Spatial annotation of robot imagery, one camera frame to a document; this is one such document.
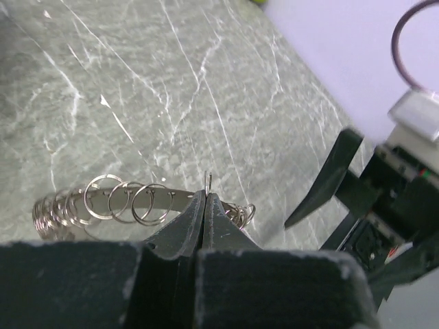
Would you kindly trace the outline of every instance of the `gray marble table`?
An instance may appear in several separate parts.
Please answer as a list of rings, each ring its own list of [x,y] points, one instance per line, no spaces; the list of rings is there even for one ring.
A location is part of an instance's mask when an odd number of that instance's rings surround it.
[[[247,0],[1,0],[0,117],[0,241],[38,239],[34,201],[103,173],[196,191],[211,170],[264,247],[315,249],[344,215],[283,231],[348,120]]]

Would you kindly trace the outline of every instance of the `metal wire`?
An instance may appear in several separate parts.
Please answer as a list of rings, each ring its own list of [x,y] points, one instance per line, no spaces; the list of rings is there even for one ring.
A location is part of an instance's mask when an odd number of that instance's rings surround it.
[[[99,183],[103,180],[113,180],[117,184],[110,188],[102,188]],[[211,190],[211,173],[206,175],[206,187]],[[90,233],[86,228],[99,224],[101,221],[114,220],[122,224],[140,224],[142,226],[157,226],[165,222],[168,214],[173,209],[174,196],[177,190],[169,190],[162,184],[142,184],[139,182],[124,181],[115,175],[106,174],[93,178],[85,188],[76,187],[71,190],[61,190],[57,193],[49,194],[38,200],[32,210],[32,219],[34,226],[43,240],[52,241],[69,241],[74,240],[75,236],[71,229],[80,228],[90,238],[99,240]],[[169,197],[169,206],[167,208],[160,206],[154,207],[158,201],[157,192],[162,191],[162,197]],[[192,193],[185,193],[184,196],[188,201]],[[115,195],[119,194],[119,206],[114,207]],[[100,204],[105,204],[106,209],[98,212],[95,209],[94,200],[100,199]],[[140,215],[136,205],[142,204],[146,211]],[[227,208],[228,218],[240,229],[243,230],[253,219],[256,208],[253,204],[245,207],[232,203],[224,203]],[[152,209],[164,208],[164,213],[155,219],[147,219]],[[132,215],[131,220],[122,219],[121,216],[125,211]]]
[[[419,13],[421,10],[424,10],[425,8],[431,6],[431,5],[438,5],[439,0],[425,0],[421,1],[420,3],[417,3],[413,7],[411,7],[398,21],[396,24],[396,27],[393,31],[392,35],[392,57],[394,64],[396,66],[396,69],[398,70],[401,77],[409,84],[410,87],[413,89],[417,89],[423,92],[427,93],[434,93],[434,90],[429,90],[428,88],[425,88],[421,84],[419,84],[413,76],[411,76],[407,69],[405,68],[403,61],[401,59],[401,53],[399,51],[399,37],[401,35],[401,32],[403,31],[403,28],[405,24],[417,13]]]

